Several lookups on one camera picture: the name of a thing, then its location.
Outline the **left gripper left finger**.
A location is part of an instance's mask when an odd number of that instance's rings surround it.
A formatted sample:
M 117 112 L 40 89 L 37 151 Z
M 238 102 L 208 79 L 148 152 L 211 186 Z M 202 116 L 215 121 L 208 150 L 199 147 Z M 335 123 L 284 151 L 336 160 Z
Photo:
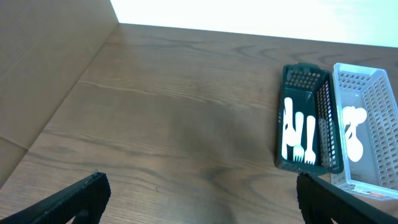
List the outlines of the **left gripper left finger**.
M 106 174 L 94 172 L 1 223 L 99 223 L 110 196 Z

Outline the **mint green plastic fork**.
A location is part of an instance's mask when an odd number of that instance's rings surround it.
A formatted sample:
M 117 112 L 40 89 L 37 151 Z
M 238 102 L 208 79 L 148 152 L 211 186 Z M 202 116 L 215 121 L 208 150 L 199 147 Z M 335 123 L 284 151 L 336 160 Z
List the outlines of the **mint green plastic fork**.
M 302 132 L 303 132 L 304 115 L 302 112 L 295 114 L 295 127 L 296 127 L 296 145 L 293 148 L 293 159 L 295 162 L 303 162 L 304 148 L 301 145 Z

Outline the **white plastic fork underneath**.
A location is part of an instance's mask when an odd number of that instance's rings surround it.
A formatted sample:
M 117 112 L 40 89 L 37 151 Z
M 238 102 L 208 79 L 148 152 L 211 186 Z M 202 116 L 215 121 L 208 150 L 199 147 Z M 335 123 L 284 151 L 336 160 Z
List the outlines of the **white plastic fork underneath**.
M 287 160 L 287 156 L 288 156 L 288 153 L 287 153 L 287 144 L 286 144 L 286 141 L 285 141 L 285 130 L 286 130 L 286 115 L 285 115 L 285 110 L 283 110 L 283 123 L 282 123 L 282 147 L 281 147 L 281 155 L 282 155 L 282 158 L 283 159 L 285 159 L 285 160 Z

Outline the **white plastic fork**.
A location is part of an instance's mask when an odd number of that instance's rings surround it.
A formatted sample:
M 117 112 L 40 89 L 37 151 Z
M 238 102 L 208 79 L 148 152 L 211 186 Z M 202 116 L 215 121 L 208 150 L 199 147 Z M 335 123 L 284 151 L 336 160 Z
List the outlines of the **white plastic fork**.
M 316 161 L 316 155 L 313 151 L 313 139 L 315 134 L 315 117 L 307 117 L 307 148 L 305 150 L 305 163 L 314 165 Z

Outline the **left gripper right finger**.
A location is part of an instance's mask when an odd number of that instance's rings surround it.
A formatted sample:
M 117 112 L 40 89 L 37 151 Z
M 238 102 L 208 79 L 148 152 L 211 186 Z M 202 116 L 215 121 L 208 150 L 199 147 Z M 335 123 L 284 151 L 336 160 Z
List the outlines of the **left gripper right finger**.
M 397 218 L 329 184 L 301 172 L 297 177 L 297 200 L 306 224 L 397 224 Z

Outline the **white spoon bowl down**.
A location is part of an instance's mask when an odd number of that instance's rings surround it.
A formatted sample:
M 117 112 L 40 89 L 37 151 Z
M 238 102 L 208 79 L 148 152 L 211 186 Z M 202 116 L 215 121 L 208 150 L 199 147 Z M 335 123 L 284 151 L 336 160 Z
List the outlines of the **white spoon bowl down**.
M 346 152 L 348 158 L 358 162 L 363 156 L 363 145 L 356 135 L 356 125 L 351 124 L 346 131 Z

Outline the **white spoon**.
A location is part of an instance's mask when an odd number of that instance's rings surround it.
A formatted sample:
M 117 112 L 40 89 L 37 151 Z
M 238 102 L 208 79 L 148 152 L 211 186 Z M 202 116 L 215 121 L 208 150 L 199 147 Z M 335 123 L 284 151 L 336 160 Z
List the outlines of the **white spoon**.
M 294 147 L 297 144 L 297 134 L 293 127 L 293 101 L 291 98 L 284 98 L 284 133 L 285 143 Z
M 365 122 L 367 118 L 367 112 L 364 108 L 355 108 L 354 106 L 346 106 L 343 108 L 343 124 L 349 126 L 345 131 L 346 138 L 352 135 L 352 132 L 356 130 L 357 125 Z

